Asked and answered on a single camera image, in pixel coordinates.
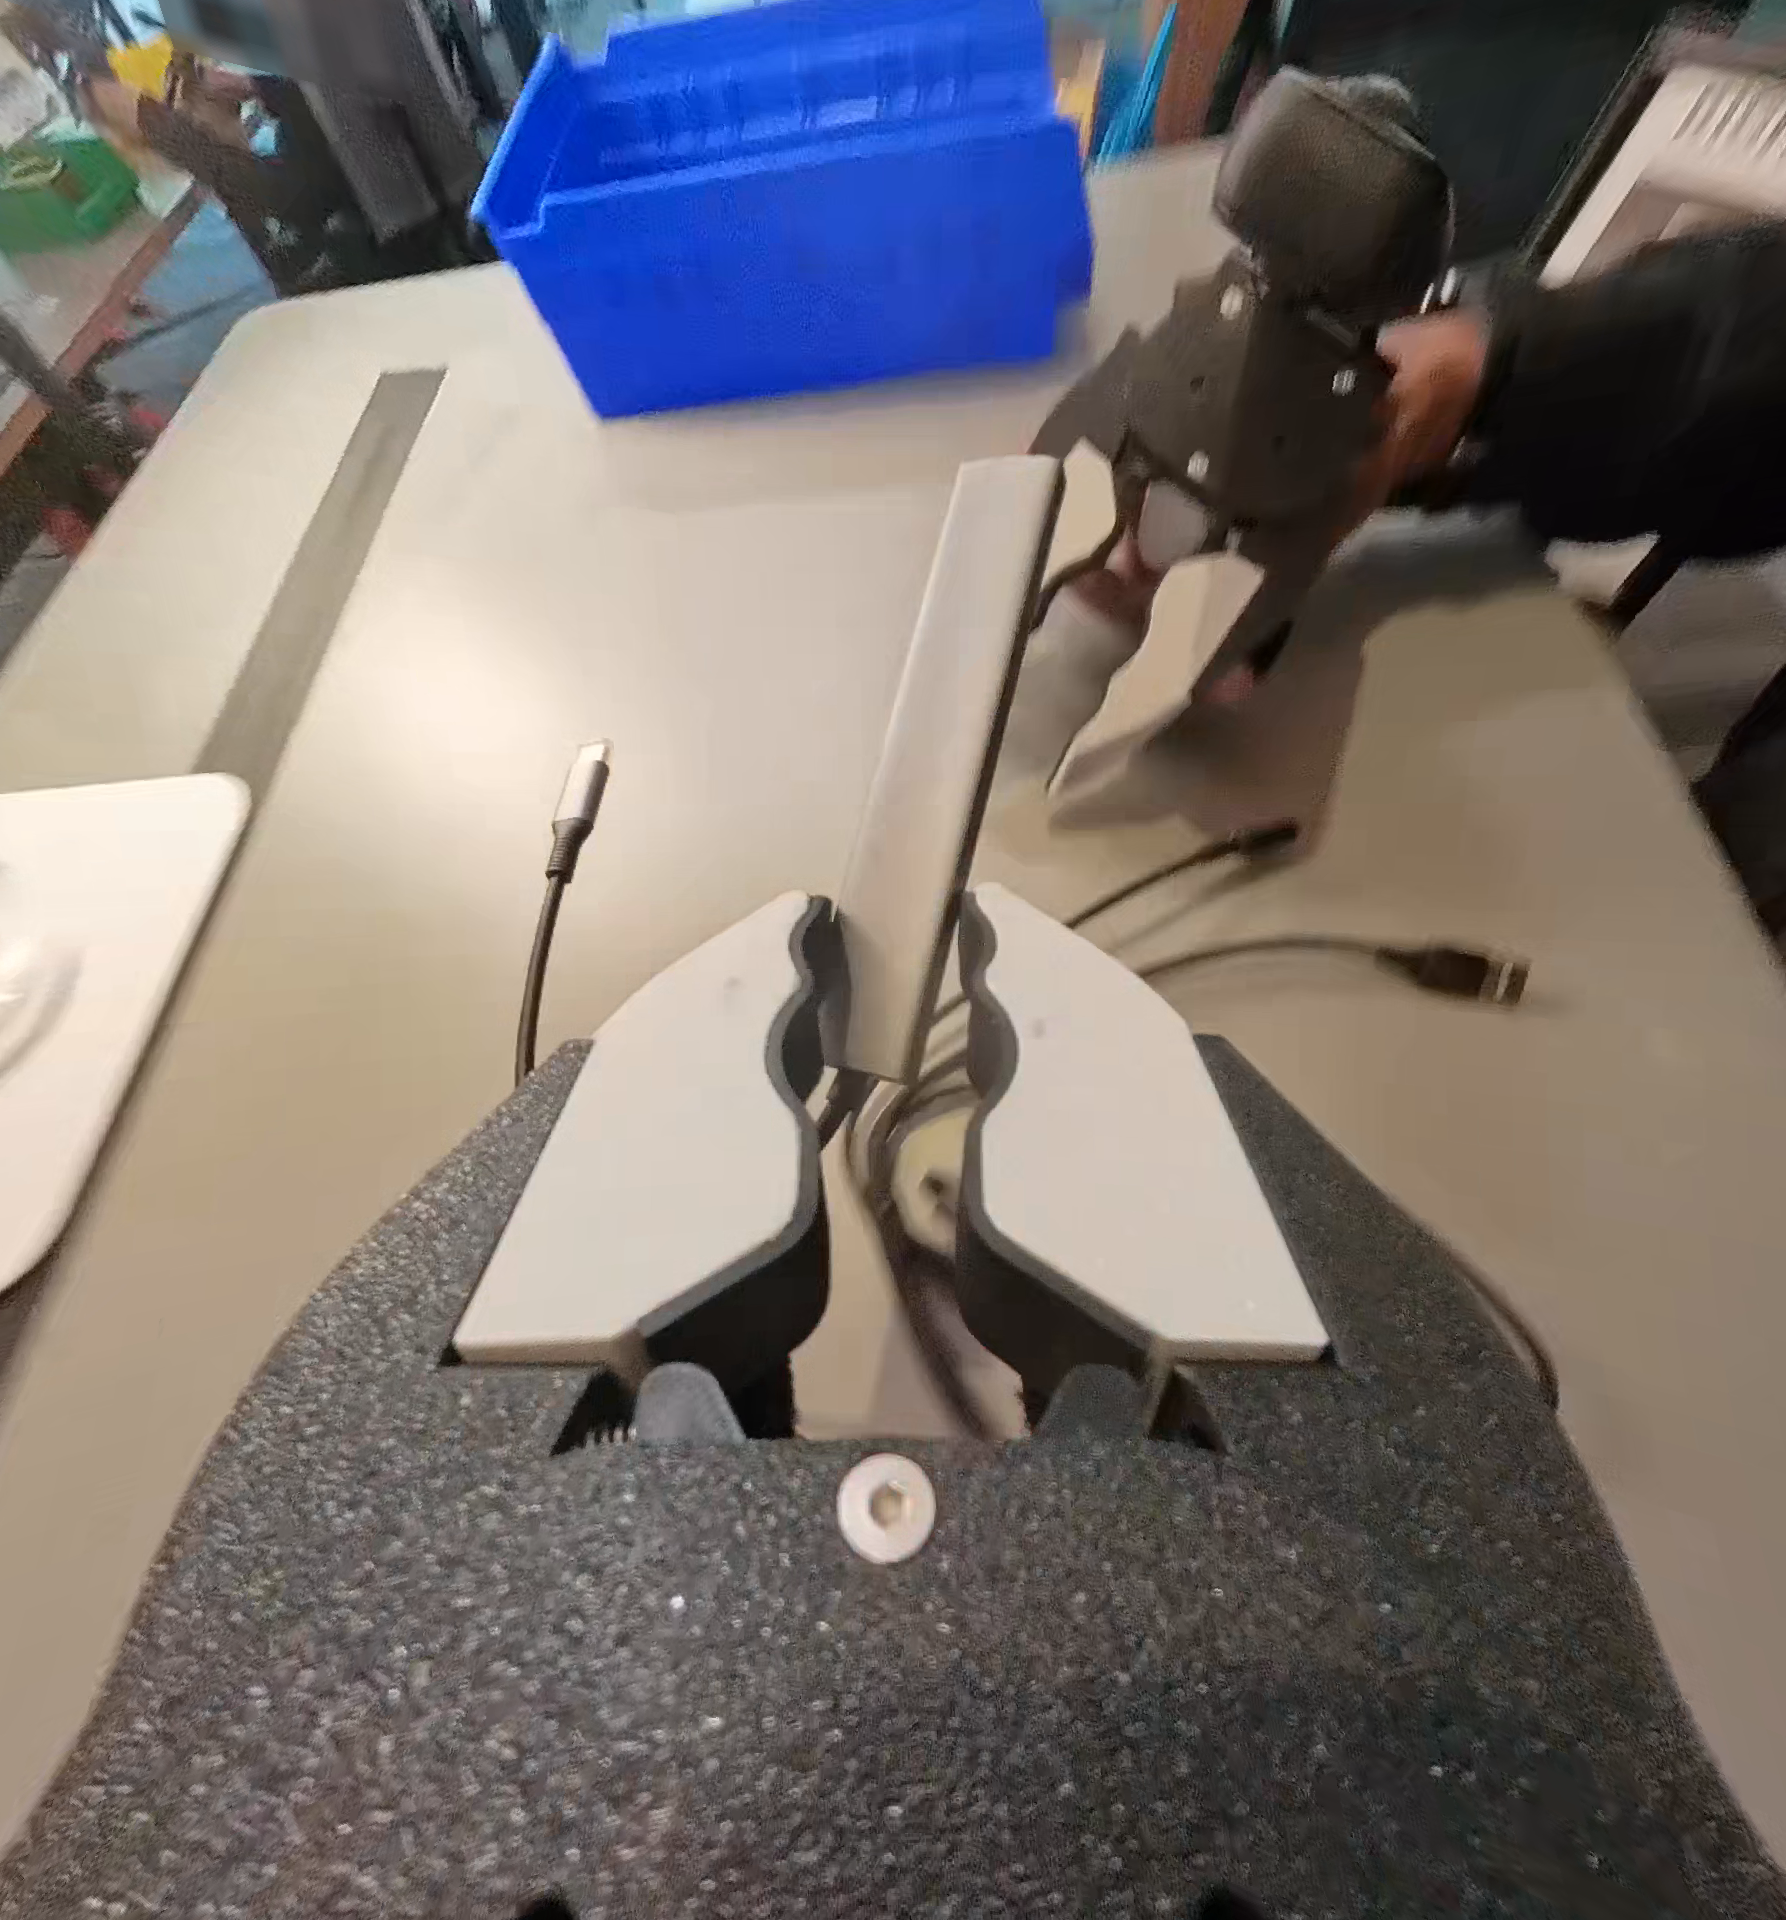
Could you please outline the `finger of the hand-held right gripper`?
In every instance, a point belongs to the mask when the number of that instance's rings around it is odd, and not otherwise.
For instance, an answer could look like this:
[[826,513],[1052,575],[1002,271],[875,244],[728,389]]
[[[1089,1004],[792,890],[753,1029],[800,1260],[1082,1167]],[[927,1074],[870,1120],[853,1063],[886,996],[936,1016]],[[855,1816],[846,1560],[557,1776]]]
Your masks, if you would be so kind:
[[1193,690],[1261,592],[1240,553],[1171,564],[1154,592],[1144,637],[1107,679],[1049,778],[1053,797],[1098,797],[1191,706]]

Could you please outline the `person's right hand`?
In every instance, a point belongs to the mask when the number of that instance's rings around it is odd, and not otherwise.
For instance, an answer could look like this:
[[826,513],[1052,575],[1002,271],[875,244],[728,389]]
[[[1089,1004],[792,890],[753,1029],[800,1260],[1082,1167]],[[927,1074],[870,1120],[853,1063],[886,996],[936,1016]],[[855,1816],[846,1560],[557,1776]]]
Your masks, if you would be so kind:
[[1479,404],[1488,346],[1485,313],[1457,306],[1381,330],[1387,385],[1380,457],[1387,491],[1451,457]]

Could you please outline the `silver slim usb hub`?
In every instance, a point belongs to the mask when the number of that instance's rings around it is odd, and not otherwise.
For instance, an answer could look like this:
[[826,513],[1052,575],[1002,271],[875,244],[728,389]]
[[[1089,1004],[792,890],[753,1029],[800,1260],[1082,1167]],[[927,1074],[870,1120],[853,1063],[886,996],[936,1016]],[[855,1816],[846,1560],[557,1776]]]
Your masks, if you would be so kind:
[[833,898],[846,988],[824,1016],[831,1067],[882,1084],[917,1070],[1062,491],[1041,454],[955,473]]

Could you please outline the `green bin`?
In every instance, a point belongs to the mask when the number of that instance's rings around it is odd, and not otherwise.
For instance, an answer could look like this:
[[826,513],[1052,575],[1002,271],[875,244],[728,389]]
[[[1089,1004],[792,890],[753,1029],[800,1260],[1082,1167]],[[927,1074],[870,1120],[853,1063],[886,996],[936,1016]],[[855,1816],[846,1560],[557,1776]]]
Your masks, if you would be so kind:
[[135,170],[94,131],[39,131],[0,148],[0,254],[5,257],[96,241],[137,202]]

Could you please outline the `blue plastic bin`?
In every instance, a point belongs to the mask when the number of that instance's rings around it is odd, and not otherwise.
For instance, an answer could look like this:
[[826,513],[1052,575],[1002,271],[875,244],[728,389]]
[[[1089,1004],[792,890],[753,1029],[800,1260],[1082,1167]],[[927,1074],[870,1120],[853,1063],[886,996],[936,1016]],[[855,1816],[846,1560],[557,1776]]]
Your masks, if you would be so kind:
[[1038,362],[1093,279],[1034,1],[549,36],[471,217],[603,420]]

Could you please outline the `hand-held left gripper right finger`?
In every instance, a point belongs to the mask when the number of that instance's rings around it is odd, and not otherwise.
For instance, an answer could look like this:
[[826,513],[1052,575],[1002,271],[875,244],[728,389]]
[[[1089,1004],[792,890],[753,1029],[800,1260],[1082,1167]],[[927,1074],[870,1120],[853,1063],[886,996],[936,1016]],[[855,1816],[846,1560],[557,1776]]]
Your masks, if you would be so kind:
[[1015,1373],[1331,1339],[1187,1019],[1002,883],[962,895],[960,1316]]

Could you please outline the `person's right forearm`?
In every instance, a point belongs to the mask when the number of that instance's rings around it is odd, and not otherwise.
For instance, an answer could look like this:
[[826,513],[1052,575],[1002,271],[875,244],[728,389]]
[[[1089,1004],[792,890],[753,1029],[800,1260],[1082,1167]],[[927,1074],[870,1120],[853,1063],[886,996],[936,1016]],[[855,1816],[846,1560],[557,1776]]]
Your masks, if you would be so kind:
[[1540,538],[1652,535],[1683,562],[1786,547],[1786,217],[1503,279],[1450,508]]

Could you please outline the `braided hub cable silver plug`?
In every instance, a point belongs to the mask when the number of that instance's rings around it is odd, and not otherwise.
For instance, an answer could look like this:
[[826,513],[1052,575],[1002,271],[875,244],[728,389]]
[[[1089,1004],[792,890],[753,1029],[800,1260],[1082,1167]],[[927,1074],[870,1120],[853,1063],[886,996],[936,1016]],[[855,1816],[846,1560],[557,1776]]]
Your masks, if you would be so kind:
[[545,974],[555,929],[579,856],[598,823],[612,776],[612,761],[614,749],[608,740],[595,738],[583,742],[568,766],[557,802],[552,809],[542,900],[521,974],[513,1029],[512,1084],[516,1088],[521,1085],[535,1067]]

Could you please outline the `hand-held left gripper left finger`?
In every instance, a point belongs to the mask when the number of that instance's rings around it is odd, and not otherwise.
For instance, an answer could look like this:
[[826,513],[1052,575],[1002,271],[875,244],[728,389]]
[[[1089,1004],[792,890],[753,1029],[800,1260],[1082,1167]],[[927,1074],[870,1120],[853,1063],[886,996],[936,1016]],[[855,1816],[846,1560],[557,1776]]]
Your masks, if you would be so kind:
[[807,1101],[831,958],[830,902],[784,892],[610,1014],[453,1324],[459,1362],[784,1370],[830,1295]]

